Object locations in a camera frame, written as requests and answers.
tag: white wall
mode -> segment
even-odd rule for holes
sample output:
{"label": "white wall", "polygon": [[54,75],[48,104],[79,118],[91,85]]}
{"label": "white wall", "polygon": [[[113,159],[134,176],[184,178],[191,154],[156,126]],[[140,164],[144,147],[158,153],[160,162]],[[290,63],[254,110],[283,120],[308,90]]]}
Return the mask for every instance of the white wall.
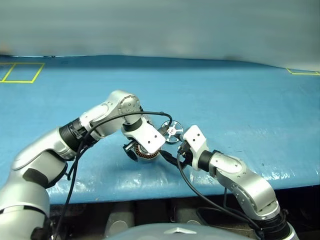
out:
{"label": "white wall", "polygon": [[320,0],[1,0],[0,53],[230,59],[320,70]]}

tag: silver robot arm segment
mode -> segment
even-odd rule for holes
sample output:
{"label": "silver robot arm segment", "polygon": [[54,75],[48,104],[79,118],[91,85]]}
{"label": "silver robot arm segment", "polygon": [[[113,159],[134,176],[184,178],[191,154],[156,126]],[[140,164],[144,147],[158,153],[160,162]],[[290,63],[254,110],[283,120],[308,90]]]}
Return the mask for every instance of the silver robot arm segment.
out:
{"label": "silver robot arm segment", "polygon": [[244,213],[264,232],[265,239],[297,240],[293,227],[280,211],[275,191],[260,175],[252,172],[239,158],[219,151],[210,152],[207,139],[197,125],[191,126],[182,136],[185,150],[192,153],[192,167],[204,170],[236,197]]}
{"label": "silver robot arm segment", "polygon": [[[135,95],[116,90],[106,101],[22,150],[0,190],[1,239],[47,240],[51,226],[46,189],[65,174],[67,161],[76,156],[84,135],[109,118],[140,111],[140,100]],[[142,114],[120,117],[98,126],[90,133],[85,146],[92,146],[121,129],[127,138],[137,141],[149,153],[156,152],[166,140]]]}

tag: wire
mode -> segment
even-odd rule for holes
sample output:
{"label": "wire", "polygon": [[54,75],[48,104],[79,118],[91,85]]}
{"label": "wire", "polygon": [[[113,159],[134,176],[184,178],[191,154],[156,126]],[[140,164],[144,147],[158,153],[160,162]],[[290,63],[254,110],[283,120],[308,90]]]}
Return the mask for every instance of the wire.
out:
{"label": "wire", "polygon": [[252,225],[252,227],[254,227],[256,230],[261,230],[261,228],[254,222],[252,221],[250,218],[246,218],[246,217],[243,217],[243,216],[240,216],[232,211],[230,211],[229,209],[225,209],[223,208],[222,206],[214,203],[213,201],[209,200],[208,198],[206,198],[204,195],[202,195],[188,180],[187,176],[185,175],[182,167],[181,167],[181,163],[180,163],[180,153],[177,154],[176,156],[176,164],[178,166],[178,169],[180,171],[180,174],[183,178],[183,180],[185,181],[185,183],[189,186],[189,188],[195,192],[195,194],[197,194],[201,199],[203,199],[204,201],[206,201],[208,204],[214,206],[216,209],[220,210],[221,212],[225,213],[225,214],[228,214],[229,216],[231,217],[234,217],[238,220],[241,220],[243,222],[246,222],[246,223],[250,223]]}
{"label": "wire", "polygon": [[72,165],[72,169],[73,171],[70,169],[70,172],[69,174],[71,174],[71,172],[73,172],[73,175],[72,175],[72,179],[71,179],[71,185],[70,185],[70,189],[69,189],[69,193],[68,193],[68,196],[66,198],[66,201],[65,201],[65,204],[63,206],[63,209],[62,209],[62,213],[61,213],[61,216],[59,218],[59,221],[58,221],[58,224],[57,224],[57,227],[56,227],[56,231],[55,231],[55,234],[54,234],[54,238],[53,240],[57,240],[57,237],[59,235],[59,232],[60,232],[60,228],[62,226],[62,222],[63,222],[63,219],[65,217],[65,214],[67,212],[67,208],[68,208],[68,204],[70,202],[70,198],[71,198],[71,195],[72,195],[72,192],[73,192],[73,189],[74,189],[74,186],[75,186],[75,182],[76,182],[76,175],[77,175],[77,170],[78,170],[78,162],[79,162],[79,159],[81,158],[81,156],[90,148],[90,146],[85,146],[86,142],[87,142],[87,139],[89,138],[89,136],[91,135],[91,133],[96,129],[98,128],[99,126],[103,125],[103,124],[106,124],[110,121],[113,121],[115,119],[119,119],[119,118],[123,118],[123,117],[126,117],[126,116],[131,116],[131,115],[139,115],[139,114],[146,114],[146,115],[158,115],[158,116],[165,116],[165,117],[168,117],[169,118],[169,124],[167,126],[165,126],[165,129],[168,130],[169,127],[171,126],[172,124],[172,117],[171,115],[167,114],[167,113],[164,113],[164,112],[156,112],[156,111],[134,111],[134,112],[128,112],[128,113],[123,113],[123,114],[120,114],[120,115],[117,115],[117,116],[114,116],[114,117],[110,117],[102,122],[99,122],[97,125],[94,125],[86,134],[85,136],[83,137],[82,141],[80,142],[79,144],[79,147],[78,147],[78,150],[76,152],[76,155],[75,155],[75,158],[74,158],[74,163]]}

